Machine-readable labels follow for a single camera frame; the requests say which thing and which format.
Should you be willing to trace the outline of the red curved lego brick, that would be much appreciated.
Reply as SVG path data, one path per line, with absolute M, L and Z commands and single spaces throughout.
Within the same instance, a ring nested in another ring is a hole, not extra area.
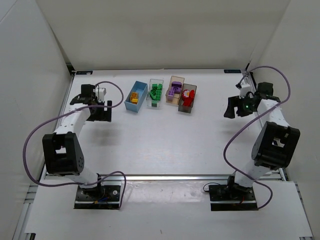
M 195 90 L 191 90 L 189 92 L 189 98 L 191 98 L 193 100 L 195 98 L 195 94 L 196 94 Z

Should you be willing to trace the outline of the red long lego brick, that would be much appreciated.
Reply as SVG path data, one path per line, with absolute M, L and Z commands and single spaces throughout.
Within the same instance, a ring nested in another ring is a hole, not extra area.
M 193 104 L 193 99 L 191 99 L 191 98 L 187 98 L 187 99 L 185 99 L 184 101 L 183 101 L 183 106 L 185 106 L 185 107 L 190 107 L 192 104 Z

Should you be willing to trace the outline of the orange transparent lego brick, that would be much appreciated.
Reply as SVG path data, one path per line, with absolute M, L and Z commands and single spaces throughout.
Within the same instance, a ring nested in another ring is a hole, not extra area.
M 138 92 L 132 92 L 130 95 L 130 99 L 138 99 L 139 98 L 139 93 Z

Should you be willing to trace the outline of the yellow lego brick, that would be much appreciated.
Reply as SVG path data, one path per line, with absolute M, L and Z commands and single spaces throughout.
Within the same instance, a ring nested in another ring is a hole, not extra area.
M 132 103 L 132 104 L 135 104 L 135 105 L 137 105 L 138 102 L 139 102 L 139 99 L 138 99 L 138 98 L 133 98 L 133 99 L 131 100 L 131 103 Z

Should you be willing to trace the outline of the small purple lego brick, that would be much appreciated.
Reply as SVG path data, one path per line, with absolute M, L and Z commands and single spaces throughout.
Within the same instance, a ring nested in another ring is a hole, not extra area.
M 180 94 L 182 88 L 181 88 L 181 87 L 173 86 L 173 87 L 172 87 L 172 90 L 174 91 L 175 94 Z

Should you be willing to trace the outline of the purple lego brick with studs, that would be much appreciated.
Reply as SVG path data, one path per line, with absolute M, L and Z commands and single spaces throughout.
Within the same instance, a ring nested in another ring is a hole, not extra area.
M 172 88 L 182 88 L 183 84 L 180 81 L 173 81 L 171 83 Z

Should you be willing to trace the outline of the green lego plate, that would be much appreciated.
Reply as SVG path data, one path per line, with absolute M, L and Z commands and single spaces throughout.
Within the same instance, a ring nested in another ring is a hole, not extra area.
M 149 95 L 152 99 L 152 97 L 155 97 L 156 96 L 156 90 L 155 89 L 152 89 L 150 92 L 149 92 Z
M 160 101 L 161 100 L 161 96 L 155 96 L 155 97 L 152 97 L 152 100 L 153 101 Z

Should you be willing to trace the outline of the small green lego cube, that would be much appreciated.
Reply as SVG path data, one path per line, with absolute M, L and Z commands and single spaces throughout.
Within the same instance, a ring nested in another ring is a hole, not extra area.
M 151 101 L 151 106 L 152 106 L 153 108 L 159 108 L 159 107 L 160 107 L 160 102 L 157 101 L 157 100 L 152 100 L 152 101 Z
M 163 88 L 163 85 L 159 83 L 158 86 L 157 86 L 157 89 L 161 91 L 162 88 Z

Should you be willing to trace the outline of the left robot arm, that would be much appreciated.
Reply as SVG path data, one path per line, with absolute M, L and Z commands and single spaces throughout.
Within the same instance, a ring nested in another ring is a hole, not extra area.
M 106 89 L 99 83 L 83 84 L 80 94 L 70 102 L 69 111 L 60 116 L 61 125 L 42 138 L 47 172 L 70 179 L 70 185 L 77 185 L 91 195 L 101 194 L 105 177 L 85 167 L 78 136 L 86 121 L 111 122 L 115 106 L 105 100 L 105 95 Z

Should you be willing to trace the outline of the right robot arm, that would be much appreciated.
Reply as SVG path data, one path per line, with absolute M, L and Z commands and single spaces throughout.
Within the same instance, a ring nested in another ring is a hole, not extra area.
M 248 83 L 237 84 L 239 95 L 229 97 L 225 118 L 234 119 L 258 113 L 262 129 L 251 151 L 251 160 L 228 178 L 228 188 L 248 192 L 255 180 L 265 173 L 286 168 L 300 138 L 300 130 L 291 127 L 280 108 L 281 100 L 273 95 L 273 84 L 262 82 L 255 92 Z

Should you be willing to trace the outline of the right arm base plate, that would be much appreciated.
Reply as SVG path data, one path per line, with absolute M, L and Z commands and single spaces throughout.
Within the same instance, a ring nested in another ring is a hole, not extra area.
M 226 184 L 210 182 L 202 188 L 209 194 L 210 210 L 212 212 L 257 211 L 257 201 L 253 188 L 247 192 L 231 190 Z

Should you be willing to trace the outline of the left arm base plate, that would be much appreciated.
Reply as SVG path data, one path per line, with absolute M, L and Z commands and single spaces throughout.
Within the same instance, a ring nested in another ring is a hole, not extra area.
M 103 181 L 93 188 L 77 187 L 74 209 L 77 210 L 119 210 L 122 183 Z

